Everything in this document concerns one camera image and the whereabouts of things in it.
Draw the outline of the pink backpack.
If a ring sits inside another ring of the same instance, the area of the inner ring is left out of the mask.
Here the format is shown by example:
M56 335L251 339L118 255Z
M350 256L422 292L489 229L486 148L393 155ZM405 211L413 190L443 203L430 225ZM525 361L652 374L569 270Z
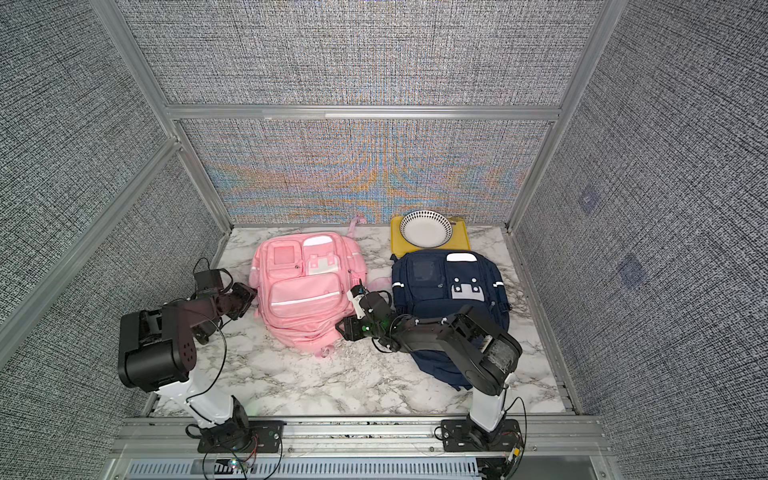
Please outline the pink backpack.
M368 278L361 248L353 238L365 218L354 217L345 235L321 231L268 239L251 262L249 286L257 292L258 314L282 344L329 356L341 335L335 325L355 313L348 298L356 285L390 290L391 279Z

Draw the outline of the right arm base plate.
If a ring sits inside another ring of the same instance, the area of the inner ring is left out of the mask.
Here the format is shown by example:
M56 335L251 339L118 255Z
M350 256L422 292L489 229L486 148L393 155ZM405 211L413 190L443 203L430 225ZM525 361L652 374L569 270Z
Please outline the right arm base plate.
M514 419L502 419L491 432L469 418L444 419L433 434L446 452L510 452L524 446L524 436Z

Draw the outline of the navy blue backpack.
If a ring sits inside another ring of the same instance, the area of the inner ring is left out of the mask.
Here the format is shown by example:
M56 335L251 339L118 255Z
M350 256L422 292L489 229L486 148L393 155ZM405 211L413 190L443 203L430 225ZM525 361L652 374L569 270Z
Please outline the navy blue backpack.
M501 330L509 329L511 306L499 268L466 250L410 252L392 265L394 307L419 319L447 318L469 305Z

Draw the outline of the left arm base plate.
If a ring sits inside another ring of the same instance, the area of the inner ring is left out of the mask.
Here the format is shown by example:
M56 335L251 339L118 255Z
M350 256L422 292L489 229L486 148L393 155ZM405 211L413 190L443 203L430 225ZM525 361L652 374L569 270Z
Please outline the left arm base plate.
M227 422L202 429L197 452L205 453L278 453L285 423L282 421L253 421L247 426Z

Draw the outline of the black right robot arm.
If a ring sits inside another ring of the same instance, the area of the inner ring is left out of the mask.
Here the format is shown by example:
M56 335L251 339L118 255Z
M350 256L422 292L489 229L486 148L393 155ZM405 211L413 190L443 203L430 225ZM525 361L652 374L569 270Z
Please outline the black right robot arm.
M488 435L499 430L506 382L523 353L516 339L468 304L446 316L423 318L398 314L378 291L355 287L349 295L354 313L335 324L344 340L371 338L391 353L445 353L472 387L470 430Z

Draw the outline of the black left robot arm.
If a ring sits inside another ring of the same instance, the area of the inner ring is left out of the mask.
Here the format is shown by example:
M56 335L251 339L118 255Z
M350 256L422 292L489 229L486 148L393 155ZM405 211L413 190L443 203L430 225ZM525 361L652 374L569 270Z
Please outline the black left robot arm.
M253 289L236 282L173 300L156 310L124 315L119 334L120 381L174 402L202 430L233 422L238 403L198 369L197 345L222 335L222 319L241 318L255 297Z

